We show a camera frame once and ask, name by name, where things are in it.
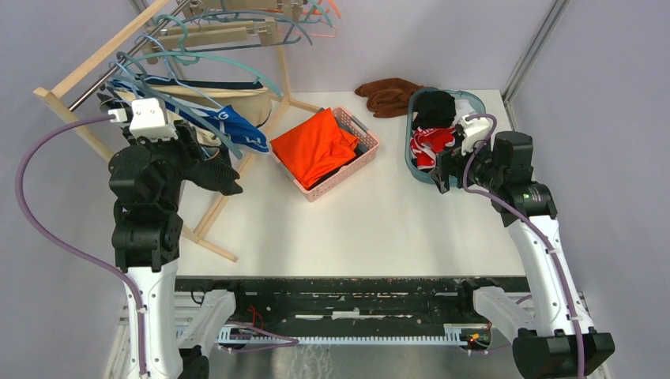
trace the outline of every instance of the white tabletop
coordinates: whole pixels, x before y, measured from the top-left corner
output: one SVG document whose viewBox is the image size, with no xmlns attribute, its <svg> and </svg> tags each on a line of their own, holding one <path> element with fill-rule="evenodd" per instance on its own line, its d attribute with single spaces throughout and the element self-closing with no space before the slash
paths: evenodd
<svg viewBox="0 0 670 379">
<path fill-rule="evenodd" d="M 471 91 L 509 130 L 500 93 Z M 207 235 L 232 263 L 182 238 L 180 276 L 523 276 L 521 259 L 489 200 L 460 189 L 440 194 L 405 165 L 406 117 L 374 118 L 352 92 L 295 94 L 344 106 L 381 140 L 377 157 L 309 203 L 270 156 L 256 157 Z M 292 108 L 275 137 L 310 113 Z M 180 215 L 195 226 L 213 195 L 189 184 Z"/>
</svg>

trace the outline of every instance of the gray wall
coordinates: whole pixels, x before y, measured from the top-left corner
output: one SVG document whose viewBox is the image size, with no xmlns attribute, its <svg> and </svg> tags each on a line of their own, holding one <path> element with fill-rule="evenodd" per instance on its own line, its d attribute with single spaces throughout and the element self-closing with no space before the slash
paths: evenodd
<svg viewBox="0 0 670 379">
<path fill-rule="evenodd" d="M 314 38 L 314 46 L 303 39 L 287 47 L 292 89 L 353 91 L 387 77 L 442 88 L 502 89 L 550 2 L 338 0 L 342 19 L 333 22 L 340 28 L 337 38 Z M 225 56 L 279 82 L 272 51 Z M 251 79 L 217 62 L 186 72 L 198 79 Z"/>
<path fill-rule="evenodd" d="M 13 181 L 24 150 L 62 124 L 32 90 L 53 88 L 134 16 L 121 0 L 2 4 L 0 377 L 94 378 L 107 362 L 124 302 L 121 282 L 34 231 L 19 211 Z M 95 100 L 77 113 L 98 115 Z M 112 128 L 94 130 L 121 146 Z M 56 235 L 112 262 L 114 198 L 107 180 L 105 162 L 70 132 L 28 166 L 27 198 Z"/>
<path fill-rule="evenodd" d="M 573 1 L 514 101 L 617 378 L 668 375 L 670 2 Z"/>
</svg>

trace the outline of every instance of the metal rod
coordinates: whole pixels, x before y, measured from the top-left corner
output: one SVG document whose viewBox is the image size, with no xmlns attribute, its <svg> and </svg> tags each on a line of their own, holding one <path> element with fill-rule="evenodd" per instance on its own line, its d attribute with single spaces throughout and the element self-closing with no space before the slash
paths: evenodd
<svg viewBox="0 0 670 379">
<path fill-rule="evenodd" d="M 184 0 L 181 4 L 179 4 L 175 10 L 170 12 L 172 16 L 176 16 L 181 12 L 184 8 L 186 8 L 190 4 L 189 0 Z M 170 20 L 162 20 L 154 29 L 152 29 L 149 33 L 150 36 L 155 36 L 165 25 L 167 25 L 170 22 Z M 128 51 L 128 55 L 135 55 L 139 50 L 143 48 L 144 45 L 149 43 L 149 40 L 144 38 L 142 41 L 138 42 L 133 46 L 132 49 Z M 124 64 L 126 63 L 125 59 L 120 59 L 119 63 Z M 79 108 L 80 105 L 83 104 L 84 101 L 86 101 L 89 97 L 91 97 L 98 88 L 105 82 L 107 79 L 109 79 L 112 75 L 114 75 L 117 71 L 119 71 L 119 68 L 117 66 L 112 66 L 109 70 L 107 70 L 106 73 L 104 73 L 91 87 L 88 87 L 88 89 L 79 96 L 77 100 L 70 105 L 70 111 L 74 112 L 77 108 Z"/>
<path fill-rule="evenodd" d="M 514 71 L 507 81 L 505 89 L 502 91 L 502 101 L 505 104 L 511 103 L 514 100 L 518 89 L 521 87 L 521 83 L 528 75 L 540 50 L 546 44 L 551 32 L 554 30 L 569 3 L 570 0 L 554 0 L 549 7 L 540 26 L 533 35 L 528 48 L 521 56 L 521 59 L 519 59 L 516 67 L 514 67 Z"/>
</svg>

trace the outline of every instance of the black cloth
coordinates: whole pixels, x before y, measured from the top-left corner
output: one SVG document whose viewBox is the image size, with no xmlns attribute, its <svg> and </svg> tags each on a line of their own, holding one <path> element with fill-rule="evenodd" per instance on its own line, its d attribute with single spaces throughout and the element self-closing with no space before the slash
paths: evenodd
<svg viewBox="0 0 670 379">
<path fill-rule="evenodd" d="M 355 156 L 352 160 L 348 161 L 347 163 L 343 164 L 342 166 L 339 166 L 339 167 L 336 168 L 335 170 L 332 170 L 332 171 L 329 172 L 328 174 L 323 175 L 323 176 L 322 176 L 322 177 L 321 177 L 315 184 L 312 185 L 312 187 L 308 188 L 307 190 L 308 190 L 308 191 L 312 190 L 314 187 L 316 187 L 316 186 L 318 186 L 319 184 L 321 184 L 321 183 L 325 182 L 326 180 L 328 180 L 331 176 L 337 174 L 337 172 L 338 172 L 342 167 L 344 167 L 344 166 L 346 166 L 346 165 L 348 165 L 348 164 L 351 164 L 353 161 L 355 161 L 356 159 L 360 158 L 363 154 L 365 154 L 365 152 L 363 151 L 363 149 L 361 149 L 361 147 L 367 149 L 367 146 L 365 146 L 364 144 L 360 144 L 360 143 L 358 143 L 358 146 L 356 146 L 356 148 L 354 149 L 354 153 L 356 154 L 356 156 Z"/>
<path fill-rule="evenodd" d="M 413 130 L 418 127 L 422 129 L 449 128 L 456 117 L 455 99 L 444 91 L 419 94 L 412 110 L 419 113 L 412 122 Z"/>
</svg>

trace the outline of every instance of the metal frame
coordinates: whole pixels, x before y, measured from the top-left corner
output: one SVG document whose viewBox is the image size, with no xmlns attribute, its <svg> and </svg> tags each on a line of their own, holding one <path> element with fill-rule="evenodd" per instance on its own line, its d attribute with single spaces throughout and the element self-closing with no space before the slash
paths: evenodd
<svg viewBox="0 0 670 379">
<path fill-rule="evenodd" d="M 528 72 L 533 67 L 533 63 L 540 54 L 542 47 L 546 44 L 551 32 L 554 31 L 561 16 L 565 12 L 570 0 L 554 0 L 545 13 L 540 26 L 537 28 L 529 45 L 526 47 L 525 53 L 519 59 L 517 65 L 514 67 L 510 79 L 505 84 L 505 89 L 502 91 L 502 102 L 507 109 L 507 115 L 510 117 L 510 124 L 512 129 L 516 129 L 516 117 L 514 117 L 514 109 L 512 102 L 514 97 L 518 94 L 523 80 L 528 76 Z"/>
<path fill-rule="evenodd" d="M 108 60 L 109 55 L 114 54 L 125 43 L 129 38 L 131 38 L 136 31 L 144 27 L 146 24 L 151 24 L 153 17 L 163 9 L 168 3 L 172 0 L 156 0 L 153 4 L 146 7 L 134 20 L 132 20 L 126 27 L 121 29 L 114 37 L 107 41 L 98 51 L 93 53 L 88 59 L 81 63 L 70 75 L 58 83 L 53 89 L 45 89 L 38 87 L 33 91 L 33 93 L 42 100 L 57 116 L 60 117 L 64 122 L 76 122 L 79 118 L 74 114 L 74 111 L 79 108 L 89 97 L 91 97 L 98 88 L 109 78 L 111 75 L 118 71 L 117 66 L 113 66 L 108 69 L 102 76 L 100 76 L 91 86 L 89 86 L 77 99 L 68 107 L 63 103 L 62 98 L 68 92 L 70 92 L 75 86 L 81 83 L 87 75 L 89 75 L 96 67 L 101 63 Z M 144 7 L 144 0 L 132 0 L 131 4 L 135 9 L 140 9 Z M 176 16 L 182 12 L 188 5 L 190 0 L 184 0 L 180 2 L 176 8 L 174 8 L 170 14 Z M 164 26 L 168 24 L 169 20 L 161 21 L 156 24 L 156 26 L 149 31 L 147 34 L 155 36 Z M 133 47 L 128 51 L 129 55 L 134 55 L 139 52 L 144 45 L 149 41 L 143 39 L 138 43 L 135 43 Z M 289 107 L 297 107 L 305 111 L 317 112 L 320 108 L 315 105 L 304 103 L 292 98 L 291 95 L 291 85 L 288 76 L 288 67 L 286 63 L 286 56 L 283 46 L 274 47 L 277 52 L 277 60 L 279 63 L 279 68 L 281 72 L 282 85 L 284 86 L 284 94 L 281 98 L 274 97 L 273 99 L 277 102 L 280 102 L 279 107 L 274 111 L 273 116 L 267 122 L 265 126 L 265 133 L 271 134 L 274 127 L 282 119 Z M 120 59 L 119 63 L 125 63 L 125 59 Z M 75 133 L 81 137 L 93 150 L 95 150 L 105 161 L 109 161 L 114 155 L 113 151 L 109 149 L 87 126 L 81 126 L 76 128 Z M 249 165 L 249 162 L 253 159 L 253 155 L 247 154 L 246 157 L 242 160 L 239 166 L 239 173 L 243 174 L 246 168 Z M 221 255 L 222 257 L 230 260 L 237 261 L 237 256 L 233 253 L 228 252 L 227 250 L 221 249 L 219 246 L 207 242 L 205 236 L 209 231 L 209 228 L 213 225 L 216 218 L 219 216 L 221 210 L 225 206 L 228 198 L 218 194 L 216 200 L 208 211 L 202 217 L 202 220 L 196 227 L 195 232 L 192 231 L 188 226 L 184 225 L 182 229 L 182 235 L 192 242 L 198 244 L 210 250 L 216 254 Z"/>
</svg>

